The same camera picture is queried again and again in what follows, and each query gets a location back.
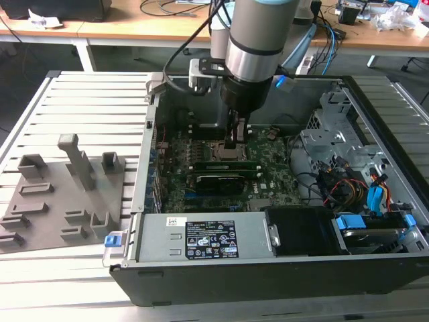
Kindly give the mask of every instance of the wooden desk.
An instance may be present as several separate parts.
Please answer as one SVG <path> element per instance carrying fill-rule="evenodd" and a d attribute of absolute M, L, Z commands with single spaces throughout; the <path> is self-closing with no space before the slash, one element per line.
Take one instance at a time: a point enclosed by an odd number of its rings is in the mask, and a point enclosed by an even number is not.
<path fill-rule="evenodd" d="M 140 3 L 141 0 L 113 0 L 106 21 L 83 23 L 78 31 L 79 37 L 184 42 L 208 15 L 208 7 L 203 7 L 195 12 L 197 17 L 153 17 L 140 11 Z M 172 3 L 166 9 L 177 12 L 192 7 L 196 6 Z M 162 14 L 157 3 L 146 5 L 144 10 Z M 208 29 L 201 31 L 195 41 L 210 42 Z"/>
<path fill-rule="evenodd" d="M 23 42 L 75 45 L 85 71 L 96 70 L 90 45 L 177 48 L 207 18 L 207 7 L 197 11 L 197 17 L 153 17 L 140 12 L 140 3 L 141 0 L 113 0 L 105 22 L 65 21 L 65 27 L 56 30 L 34 30 L 26 20 L 10 20 L 4 11 L 0 11 L 0 15 Z M 335 0 L 324 0 L 322 11 L 326 11 L 327 6 L 334 3 Z M 168 9 L 172 11 L 189 7 L 191 6 L 168 5 Z M 145 10 L 161 12 L 156 3 L 145 6 Z M 335 28 L 347 33 L 340 49 L 343 54 L 429 57 L 429 38 L 414 37 L 412 30 L 377 32 L 369 21 L 359 20 L 354 26 L 339 25 L 338 17 L 329 11 L 324 13 L 325 18 Z M 0 41 L 17 41 L 1 23 Z M 318 30 L 308 55 L 314 54 L 325 44 L 325 33 Z M 207 28 L 188 47 L 210 48 Z M 375 62 L 375 56 L 372 58 L 369 66 Z"/>
<path fill-rule="evenodd" d="M 22 36 L 52 36 L 52 37 L 78 37 L 78 30 L 83 21 L 63 21 L 64 27 L 48 30 L 35 29 L 28 20 L 12 20 L 1 10 L 0 16 L 13 32 L 21 38 Z M 0 21 L 0 35 L 11 35 L 4 23 Z"/>
<path fill-rule="evenodd" d="M 332 28 L 338 28 L 347 33 L 342 49 L 356 48 L 365 50 L 400 50 L 425 52 L 429 50 L 429 37 L 419 38 L 413 36 L 413 30 L 408 29 L 404 32 L 399 30 L 389 30 L 378 32 L 370 21 L 356 20 L 355 25 L 342 25 L 338 23 L 338 16 L 334 15 L 334 8 L 328 7 L 334 5 L 335 0 L 324 0 L 322 12 L 326 20 L 330 22 Z M 324 30 L 318 30 L 312 41 L 312 46 L 323 47 L 326 44 L 326 34 Z"/>

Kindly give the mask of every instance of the barcode sticker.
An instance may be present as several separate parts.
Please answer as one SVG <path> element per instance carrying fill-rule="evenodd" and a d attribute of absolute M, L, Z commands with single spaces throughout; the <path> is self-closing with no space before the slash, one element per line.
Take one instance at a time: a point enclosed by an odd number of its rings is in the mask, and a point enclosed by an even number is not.
<path fill-rule="evenodd" d="M 184 227 L 186 225 L 186 217 L 167 217 L 167 226 L 174 227 L 174 226 L 182 226 Z"/>

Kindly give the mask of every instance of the gray robot arm cylinder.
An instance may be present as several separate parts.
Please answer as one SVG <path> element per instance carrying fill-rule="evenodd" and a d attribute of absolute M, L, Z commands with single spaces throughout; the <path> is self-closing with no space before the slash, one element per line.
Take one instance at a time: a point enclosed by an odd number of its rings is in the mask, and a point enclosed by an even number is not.
<path fill-rule="evenodd" d="M 278 66 L 299 0 L 236 0 L 225 64 L 241 81 L 262 82 Z"/>

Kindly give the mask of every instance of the power supply label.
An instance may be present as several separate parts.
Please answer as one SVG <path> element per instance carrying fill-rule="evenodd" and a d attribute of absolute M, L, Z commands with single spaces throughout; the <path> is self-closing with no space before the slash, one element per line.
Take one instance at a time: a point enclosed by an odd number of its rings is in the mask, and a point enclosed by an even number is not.
<path fill-rule="evenodd" d="M 189 260 L 239 257 L 233 220 L 188 221 L 185 242 L 185 256 Z"/>

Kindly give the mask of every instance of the blue clip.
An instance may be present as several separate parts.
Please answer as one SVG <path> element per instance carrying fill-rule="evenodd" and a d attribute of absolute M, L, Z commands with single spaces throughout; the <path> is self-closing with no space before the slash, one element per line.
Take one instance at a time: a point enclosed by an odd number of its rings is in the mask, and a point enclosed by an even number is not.
<path fill-rule="evenodd" d="M 367 226 L 361 215 L 341 215 L 336 219 L 340 230 L 343 229 L 365 229 Z"/>
<path fill-rule="evenodd" d="M 282 77 L 280 77 L 280 79 L 277 81 L 277 83 L 275 84 L 275 87 L 278 89 L 280 88 L 283 83 L 286 81 L 286 76 L 282 75 Z"/>
<path fill-rule="evenodd" d="M 105 238 L 105 247 L 121 247 L 121 236 L 108 235 Z"/>
<path fill-rule="evenodd" d="M 416 220 L 414 219 L 413 215 L 411 215 L 409 213 L 407 215 L 405 215 L 405 221 L 407 222 L 407 225 L 409 228 L 417 225 Z"/>
<path fill-rule="evenodd" d="M 381 200 L 383 200 L 383 189 L 380 186 L 370 186 L 368 190 L 367 204 L 369 210 L 373 211 L 377 217 L 383 214 L 380 211 Z"/>

